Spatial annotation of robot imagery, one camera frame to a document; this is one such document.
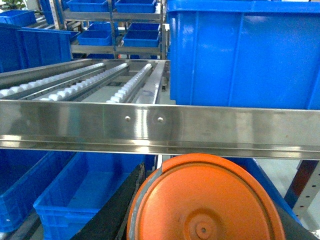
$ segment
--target orange lid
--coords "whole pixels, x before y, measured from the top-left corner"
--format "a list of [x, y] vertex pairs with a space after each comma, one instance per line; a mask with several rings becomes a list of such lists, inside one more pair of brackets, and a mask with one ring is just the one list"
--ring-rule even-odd
[[263, 187], [240, 166], [209, 154], [165, 161], [137, 192], [128, 240], [285, 240]]

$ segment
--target black fabric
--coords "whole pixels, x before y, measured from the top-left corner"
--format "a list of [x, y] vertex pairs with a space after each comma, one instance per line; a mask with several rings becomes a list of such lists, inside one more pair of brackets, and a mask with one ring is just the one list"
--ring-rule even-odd
[[283, 225], [286, 240], [319, 240], [311, 232], [297, 223], [285, 210], [274, 204]]
[[146, 176], [144, 164], [138, 165], [110, 200], [72, 240], [114, 240], [122, 228], [131, 199]]

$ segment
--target metal shelving rack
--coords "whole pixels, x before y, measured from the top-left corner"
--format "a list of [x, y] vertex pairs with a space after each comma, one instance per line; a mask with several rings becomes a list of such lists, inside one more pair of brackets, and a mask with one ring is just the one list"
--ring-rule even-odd
[[[80, 54], [113, 54], [116, 58], [119, 54], [130, 55], [130, 54], [150, 54], [158, 55], [160, 59], [166, 58], [166, 49], [168, 42], [168, 34], [164, 27], [166, 19], [166, 2], [165, 0], [159, 0], [155, 13], [121, 13], [116, 12], [112, 9], [112, 1], [108, 0], [109, 12], [73, 12], [69, 9], [63, 11], [62, 3], [59, 0], [59, 5], [56, 4], [55, 0], [50, 0], [51, 11], [56, 29], [68, 29], [68, 21], [106, 21], [111, 24], [111, 35], [112, 45], [111, 46], [91, 46], [91, 45], [79, 45], [77, 41], [71, 45], [72, 53]], [[58, 9], [62, 12], [63, 23], [60, 24], [58, 15]], [[158, 47], [128, 47], [123, 46], [123, 36], [116, 38], [115, 35], [115, 22], [127, 23], [160, 23], [160, 41]]]

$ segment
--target metal beam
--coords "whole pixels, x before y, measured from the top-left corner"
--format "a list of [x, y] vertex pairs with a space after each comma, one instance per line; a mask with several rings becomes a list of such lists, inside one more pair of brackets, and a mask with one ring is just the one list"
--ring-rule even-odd
[[320, 159], [320, 111], [0, 100], [0, 148]]

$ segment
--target blue storage crate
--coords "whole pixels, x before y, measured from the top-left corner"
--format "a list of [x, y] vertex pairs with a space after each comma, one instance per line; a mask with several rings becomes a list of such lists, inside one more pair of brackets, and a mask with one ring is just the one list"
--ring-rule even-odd
[[[106, 21], [106, 22], [94, 22], [91, 23], [90, 26], [88, 27], [87, 30], [94, 30], [94, 31], [106, 31], [109, 32], [111, 34], [111, 24], [110, 22]], [[119, 30], [118, 30], [118, 23], [115, 22], [114, 23], [114, 33], [115, 33], [115, 37], [119, 36]]]
[[100, 53], [92, 53], [89, 54], [88, 59], [115, 59], [113, 54], [100, 54]]
[[12, 24], [21, 27], [35, 24], [36, 17], [34, 11], [10, 10], [0, 13], [0, 23]]
[[0, 232], [17, 229], [72, 152], [0, 149]]
[[70, 32], [34, 28], [19, 29], [18, 32], [27, 68], [71, 61]]
[[70, 239], [145, 160], [138, 154], [77, 153], [33, 205], [44, 239]]
[[131, 23], [129, 31], [159, 31], [160, 23]]
[[156, 0], [118, 0], [115, 7], [118, 13], [155, 13]]
[[72, 12], [109, 12], [107, 0], [71, 0], [66, 4]]
[[0, 42], [3, 72], [71, 60], [68, 31], [21, 28], [0, 23]]
[[91, 31], [87, 30], [81, 33], [78, 37], [80, 45], [91, 45], [91, 46], [111, 46], [112, 38], [110, 32], [107, 31]]
[[243, 167], [248, 173], [250, 173], [261, 184], [270, 198], [301, 225], [301, 222], [297, 218], [294, 211], [289, 207], [288, 203], [284, 200], [284, 198], [281, 196], [279, 191], [276, 189], [274, 184], [265, 173], [265, 171], [260, 167], [260, 165], [254, 158], [226, 157], [226, 159]]
[[180, 105], [320, 109], [320, 4], [169, 0]]
[[18, 29], [15, 25], [0, 23], [0, 62], [4, 73], [27, 67]]
[[157, 48], [159, 45], [158, 31], [129, 31], [123, 38], [125, 47]]

